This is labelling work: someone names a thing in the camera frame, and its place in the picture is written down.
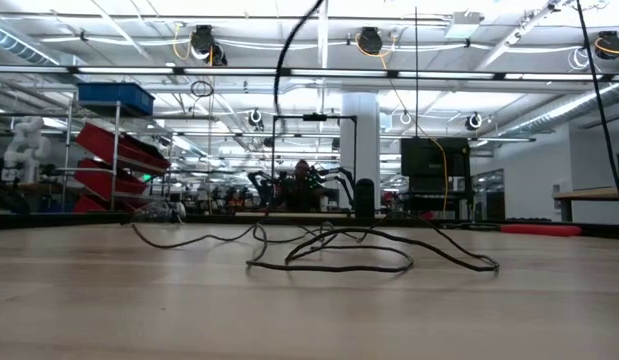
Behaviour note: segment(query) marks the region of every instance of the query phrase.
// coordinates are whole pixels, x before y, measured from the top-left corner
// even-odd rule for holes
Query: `wooden table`
[[[244,229],[140,227],[161,242]],[[460,256],[430,230],[389,231]],[[249,238],[162,251],[114,225],[0,231],[0,359],[619,359],[619,240],[449,234],[499,276],[399,244],[416,259],[401,276],[284,273],[247,271]],[[282,261],[289,246],[270,250]]]
[[[618,191],[615,187],[576,190],[566,193],[556,193],[554,200],[560,201],[563,222],[573,221],[573,201],[618,201]]]

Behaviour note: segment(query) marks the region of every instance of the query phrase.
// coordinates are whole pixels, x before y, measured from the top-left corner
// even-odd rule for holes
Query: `computer monitor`
[[[466,138],[440,138],[436,141],[445,150],[447,176],[467,176],[469,173],[469,141]],[[409,177],[442,177],[442,151],[431,139],[400,140],[401,174]]]

